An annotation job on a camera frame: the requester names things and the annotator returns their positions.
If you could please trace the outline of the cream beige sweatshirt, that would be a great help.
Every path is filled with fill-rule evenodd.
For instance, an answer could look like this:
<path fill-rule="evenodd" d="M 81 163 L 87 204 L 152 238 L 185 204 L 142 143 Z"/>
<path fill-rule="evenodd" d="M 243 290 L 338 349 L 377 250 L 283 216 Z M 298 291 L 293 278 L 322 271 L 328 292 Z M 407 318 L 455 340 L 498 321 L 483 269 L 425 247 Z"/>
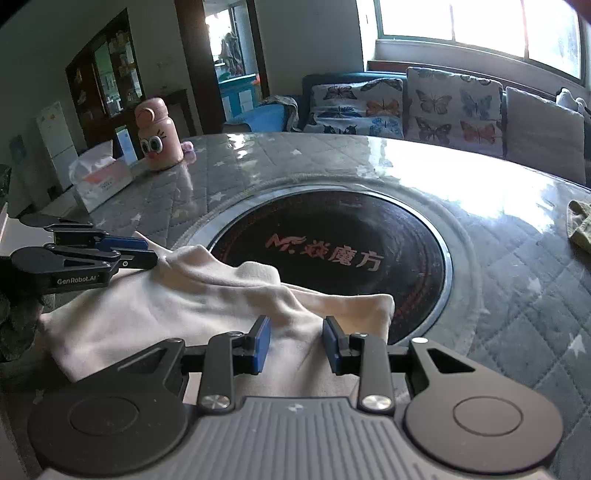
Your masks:
<path fill-rule="evenodd" d="M 327 295 L 284 283 L 270 265 L 225 265 L 201 245 L 153 248 L 154 268 L 122 270 L 107 287 L 85 291 L 41 316 L 42 335 L 70 380 L 164 339 L 193 346 L 224 332 L 247 332 L 266 315 L 271 339 L 263 372 L 238 377 L 238 397 L 350 397 L 359 380 L 332 374 L 322 321 L 335 317 L 346 334 L 388 336 L 394 316 L 389 294 Z"/>

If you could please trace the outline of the white pink tissue pack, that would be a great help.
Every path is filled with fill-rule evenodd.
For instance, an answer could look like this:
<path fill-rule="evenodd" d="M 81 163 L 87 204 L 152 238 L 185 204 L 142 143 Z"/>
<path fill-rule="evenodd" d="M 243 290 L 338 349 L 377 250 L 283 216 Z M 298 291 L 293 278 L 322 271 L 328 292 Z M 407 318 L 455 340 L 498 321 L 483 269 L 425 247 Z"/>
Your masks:
<path fill-rule="evenodd" d="M 88 212 L 127 187 L 133 180 L 123 158 L 113 157 L 113 141 L 85 151 L 69 166 L 69 179 Z"/>

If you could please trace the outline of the white refrigerator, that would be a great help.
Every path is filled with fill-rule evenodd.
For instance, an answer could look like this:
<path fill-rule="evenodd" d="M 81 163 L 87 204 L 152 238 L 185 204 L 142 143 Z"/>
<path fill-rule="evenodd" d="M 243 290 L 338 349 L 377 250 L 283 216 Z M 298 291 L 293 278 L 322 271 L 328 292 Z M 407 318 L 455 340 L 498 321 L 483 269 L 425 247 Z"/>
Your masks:
<path fill-rule="evenodd" d="M 78 159 L 78 154 L 60 102 L 42 109 L 36 123 L 60 187 L 67 190 L 72 185 L 70 166 Z"/>

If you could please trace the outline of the pink cartoon face bottle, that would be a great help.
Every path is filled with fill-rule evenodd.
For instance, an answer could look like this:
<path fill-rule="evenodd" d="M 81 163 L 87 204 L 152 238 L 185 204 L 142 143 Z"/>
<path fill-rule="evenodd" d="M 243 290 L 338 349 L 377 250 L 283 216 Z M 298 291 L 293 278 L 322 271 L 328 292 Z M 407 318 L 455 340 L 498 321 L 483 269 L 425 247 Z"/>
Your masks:
<path fill-rule="evenodd" d="M 183 149 L 175 124 L 159 97 L 140 103 L 134 111 L 141 151 L 151 171 L 175 166 L 183 159 Z"/>

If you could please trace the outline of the dark wooden display cabinet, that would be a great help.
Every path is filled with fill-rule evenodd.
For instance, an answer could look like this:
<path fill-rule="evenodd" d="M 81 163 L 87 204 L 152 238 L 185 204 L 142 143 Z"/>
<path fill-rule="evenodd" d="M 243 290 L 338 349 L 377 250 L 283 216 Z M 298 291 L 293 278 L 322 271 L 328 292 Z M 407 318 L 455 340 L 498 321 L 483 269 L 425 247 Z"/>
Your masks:
<path fill-rule="evenodd" d="M 65 72 L 86 146 L 114 141 L 124 128 L 139 153 L 134 110 L 146 96 L 127 12 L 121 11 L 101 29 Z"/>

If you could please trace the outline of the grey quilted star tablecloth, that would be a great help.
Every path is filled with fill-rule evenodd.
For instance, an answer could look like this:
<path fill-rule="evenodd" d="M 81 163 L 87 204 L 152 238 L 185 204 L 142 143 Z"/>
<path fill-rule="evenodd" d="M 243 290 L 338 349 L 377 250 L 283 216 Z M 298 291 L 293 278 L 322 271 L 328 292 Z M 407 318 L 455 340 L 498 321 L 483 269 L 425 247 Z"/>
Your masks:
<path fill-rule="evenodd" d="M 1 475 L 5 479 L 586 479 L 590 475 L 590 257 L 569 242 L 571 200 L 587 188 L 490 156 L 404 140 L 335 134 L 207 135 L 197 159 L 141 176 L 93 215 L 114 236 L 174 251 L 209 241 L 259 200 L 318 187 L 396 198 L 427 218 L 449 248 L 451 294 L 423 336 L 551 401 L 563 436 L 547 467 L 471 474 L 415 447 L 402 427 L 410 402 L 392 376 L 392 417 L 356 409 L 353 396 L 235 394 L 228 414 L 200 416 L 204 381 L 189 376 L 185 436 L 158 462 L 119 477 L 41 466 L 28 436 L 33 409 L 70 380 L 53 359 L 42 315 L 88 290 L 9 303 L 6 326 L 32 352 L 1 370 Z M 402 344 L 406 347 L 410 340 Z"/>

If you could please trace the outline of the round black induction cooktop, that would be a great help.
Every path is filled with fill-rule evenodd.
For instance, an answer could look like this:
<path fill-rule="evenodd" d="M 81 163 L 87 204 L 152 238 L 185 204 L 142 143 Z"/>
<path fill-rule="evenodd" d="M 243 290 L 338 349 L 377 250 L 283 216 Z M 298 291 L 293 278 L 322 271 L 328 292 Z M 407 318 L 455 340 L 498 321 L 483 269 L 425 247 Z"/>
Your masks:
<path fill-rule="evenodd" d="M 435 226 L 385 194 L 318 187 L 259 200 L 209 250 L 221 262 L 272 265 L 283 282 L 331 295 L 394 298 L 388 342 L 423 336 L 451 294 L 453 265 Z"/>

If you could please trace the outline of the blue chair with cloth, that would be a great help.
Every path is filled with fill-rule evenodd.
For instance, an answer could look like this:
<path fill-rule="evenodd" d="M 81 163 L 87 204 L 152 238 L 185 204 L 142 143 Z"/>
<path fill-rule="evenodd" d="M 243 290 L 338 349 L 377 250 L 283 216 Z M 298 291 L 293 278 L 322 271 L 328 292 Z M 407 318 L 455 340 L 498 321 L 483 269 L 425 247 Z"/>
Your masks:
<path fill-rule="evenodd" d="M 256 108 L 226 121 L 222 132 L 228 134 L 292 132 L 300 130 L 298 123 L 300 123 L 300 107 L 297 99 L 273 95 L 263 99 Z"/>

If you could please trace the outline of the green floral crumpled garment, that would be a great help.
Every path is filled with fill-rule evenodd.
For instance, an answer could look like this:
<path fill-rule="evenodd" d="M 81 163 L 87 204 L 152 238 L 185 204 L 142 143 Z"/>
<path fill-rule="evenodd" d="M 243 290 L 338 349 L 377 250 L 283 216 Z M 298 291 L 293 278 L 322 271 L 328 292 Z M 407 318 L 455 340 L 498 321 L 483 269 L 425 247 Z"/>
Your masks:
<path fill-rule="evenodd" d="M 591 253 L 591 206 L 587 202 L 571 200 L 567 207 L 567 236 L 569 241 Z"/>

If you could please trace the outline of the plain grey cushion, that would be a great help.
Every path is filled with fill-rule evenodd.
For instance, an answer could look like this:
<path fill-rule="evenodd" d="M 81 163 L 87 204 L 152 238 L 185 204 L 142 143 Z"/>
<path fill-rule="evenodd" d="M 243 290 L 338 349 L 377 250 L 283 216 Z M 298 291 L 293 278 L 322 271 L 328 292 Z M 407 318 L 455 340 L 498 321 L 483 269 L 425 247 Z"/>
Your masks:
<path fill-rule="evenodd" d="M 584 119 L 536 95 L 506 89 L 506 159 L 586 183 Z"/>

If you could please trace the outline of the butterfly pillow right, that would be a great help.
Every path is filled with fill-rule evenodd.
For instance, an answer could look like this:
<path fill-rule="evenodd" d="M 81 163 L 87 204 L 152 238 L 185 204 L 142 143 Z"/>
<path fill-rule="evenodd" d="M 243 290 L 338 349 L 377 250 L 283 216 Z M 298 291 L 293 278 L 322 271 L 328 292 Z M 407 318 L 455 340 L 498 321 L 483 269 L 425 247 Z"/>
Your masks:
<path fill-rule="evenodd" d="M 495 80 L 410 67 L 406 138 L 501 158 L 503 94 Z"/>

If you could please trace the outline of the butterfly pillow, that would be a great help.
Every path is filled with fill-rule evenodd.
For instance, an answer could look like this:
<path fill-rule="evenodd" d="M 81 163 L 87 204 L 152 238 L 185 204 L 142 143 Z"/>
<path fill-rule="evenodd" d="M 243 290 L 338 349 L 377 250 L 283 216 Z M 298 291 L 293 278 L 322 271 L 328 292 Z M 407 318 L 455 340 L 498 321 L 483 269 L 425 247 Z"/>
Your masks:
<path fill-rule="evenodd" d="M 495 80 L 410 67 L 406 138 L 501 158 L 503 94 Z"/>
<path fill-rule="evenodd" d="M 403 103 L 397 78 L 315 85 L 304 132 L 403 139 Z"/>

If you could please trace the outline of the butterfly pillow left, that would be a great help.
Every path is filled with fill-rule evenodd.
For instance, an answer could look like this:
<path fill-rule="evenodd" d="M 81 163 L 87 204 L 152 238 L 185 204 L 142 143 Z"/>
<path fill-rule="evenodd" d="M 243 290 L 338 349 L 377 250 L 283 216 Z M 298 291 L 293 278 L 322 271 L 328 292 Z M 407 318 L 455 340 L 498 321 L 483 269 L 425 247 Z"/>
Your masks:
<path fill-rule="evenodd" d="M 403 103 L 397 78 L 315 85 L 304 132 L 403 139 Z"/>

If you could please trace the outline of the white plush toy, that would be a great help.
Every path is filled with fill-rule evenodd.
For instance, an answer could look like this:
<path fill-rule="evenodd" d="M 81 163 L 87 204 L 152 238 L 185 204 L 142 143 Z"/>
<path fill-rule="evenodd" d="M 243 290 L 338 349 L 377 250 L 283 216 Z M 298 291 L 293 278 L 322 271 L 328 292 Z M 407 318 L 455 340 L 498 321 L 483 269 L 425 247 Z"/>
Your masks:
<path fill-rule="evenodd" d="M 566 109 L 576 111 L 584 117 L 590 116 L 590 109 L 587 102 L 582 97 L 575 98 L 571 91 L 567 88 L 562 88 L 556 95 L 556 103 Z"/>

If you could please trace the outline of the window with green frame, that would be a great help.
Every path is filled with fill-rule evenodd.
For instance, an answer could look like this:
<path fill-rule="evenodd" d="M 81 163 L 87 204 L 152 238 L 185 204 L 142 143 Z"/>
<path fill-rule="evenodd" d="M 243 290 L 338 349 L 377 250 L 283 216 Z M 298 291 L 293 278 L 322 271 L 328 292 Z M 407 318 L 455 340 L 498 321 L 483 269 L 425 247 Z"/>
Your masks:
<path fill-rule="evenodd" d="M 377 1 L 378 37 L 462 47 L 586 80 L 583 20 L 566 1 Z"/>

